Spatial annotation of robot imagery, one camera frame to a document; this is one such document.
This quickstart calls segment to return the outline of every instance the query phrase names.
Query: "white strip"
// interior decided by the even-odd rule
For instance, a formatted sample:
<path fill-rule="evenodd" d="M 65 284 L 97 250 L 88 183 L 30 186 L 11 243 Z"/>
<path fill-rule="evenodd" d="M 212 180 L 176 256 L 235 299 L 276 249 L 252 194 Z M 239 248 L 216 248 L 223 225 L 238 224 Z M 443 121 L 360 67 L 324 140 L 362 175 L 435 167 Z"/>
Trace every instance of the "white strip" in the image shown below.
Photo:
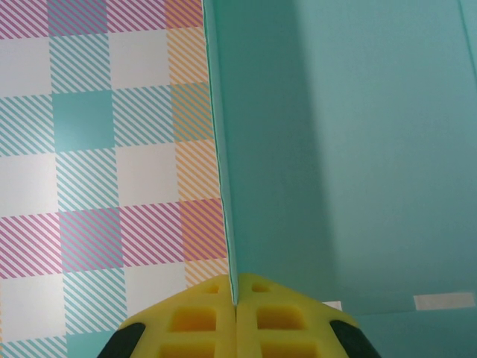
<path fill-rule="evenodd" d="M 476 300 L 471 292 L 442 293 L 438 295 L 414 296 L 416 310 L 448 310 L 452 308 L 475 307 Z"/>
<path fill-rule="evenodd" d="M 335 308 L 340 311 L 343 310 L 343 308 L 341 307 L 341 301 L 330 301 L 330 302 L 323 302 L 323 303 L 331 308 Z"/>

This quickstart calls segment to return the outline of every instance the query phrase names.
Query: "plaid patterned paper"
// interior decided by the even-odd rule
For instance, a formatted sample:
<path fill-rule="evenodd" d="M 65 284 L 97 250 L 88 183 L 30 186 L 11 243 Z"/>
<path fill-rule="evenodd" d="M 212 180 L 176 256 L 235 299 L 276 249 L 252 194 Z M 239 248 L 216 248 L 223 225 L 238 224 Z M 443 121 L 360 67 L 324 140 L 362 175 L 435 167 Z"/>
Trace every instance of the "plaid patterned paper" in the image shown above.
<path fill-rule="evenodd" d="M 202 5 L 0 2 L 0 357 L 227 272 Z"/>

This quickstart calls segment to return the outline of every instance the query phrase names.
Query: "diagonal striped square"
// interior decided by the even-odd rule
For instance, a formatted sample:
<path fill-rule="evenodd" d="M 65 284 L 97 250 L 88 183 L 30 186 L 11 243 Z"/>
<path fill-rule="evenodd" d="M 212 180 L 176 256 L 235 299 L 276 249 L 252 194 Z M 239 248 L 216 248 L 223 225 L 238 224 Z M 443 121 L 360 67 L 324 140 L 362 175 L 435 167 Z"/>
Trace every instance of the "diagonal striped square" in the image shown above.
<path fill-rule="evenodd" d="M 227 257 L 220 199 L 180 202 L 186 261 Z"/>
<path fill-rule="evenodd" d="M 202 28 L 167 31 L 171 84 L 207 82 L 206 41 Z"/>
<path fill-rule="evenodd" d="M 0 157 L 53 152 L 51 96 L 0 98 Z"/>
<path fill-rule="evenodd" d="M 118 206 L 116 159 L 112 149 L 57 154 L 61 211 Z"/>
<path fill-rule="evenodd" d="M 105 34 L 105 0 L 48 0 L 51 36 Z"/>
<path fill-rule="evenodd" d="M 180 200 L 220 198 L 212 139 L 176 143 L 176 162 Z"/>
<path fill-rule="evenodd" d="M 67 358 L 66 338 L 47 337 L 39 339 L 26 339 L 4 343 L 3 358 Z"/>
<path fill-rule="evenodd" d="M 50 57 L 54 93 L 111 88 L 107 35 L 52 37 Z"/>
<path fill-rule="evenodd" d="M 176 141 L 214 138 L 207 83 L 171 85 L 171 102 Z"/>
<path fill-rule="evenodd" d="M 146 31 L 165 28 L 163 0 L 107 0 L 109 32 Z"/>
<path fill-rule="evenodd" d="M 0 219 L 0 278 L 61 273 L 57 214 Z"/>
<path fill-rule="evenodd" d="M 66 334 L 115 330 L 126 319 L 124 271 L 65 274 Z"/>
<path fill-rule="evenodd" d="M 48 36 L 46 0 L 0 1 L 0 40 Z"/>
<path fill-rule="evenodd" d="M 66 272 L 123 266 L 119 209 L 59 213 Z"/>
<path fill-rule="evenodd" d="M 183 261 L 177 203 L 122 207 L 121 235 L 126 266 Z"/>
<path fill-rule="evenodd" d="M 174 141 L 170 89 L 166 86 L 113 91 L 116 146 Z"/>
<path fill-rule="evenodd" d="M 165 0 L 168 28 L 202 26 L 201 0 Z"/>
<path fill-rule="evenodd" d="M 220 274 L 229 273 L 227 259 L 186 261 L 187 287 L 195 286 Z"/>

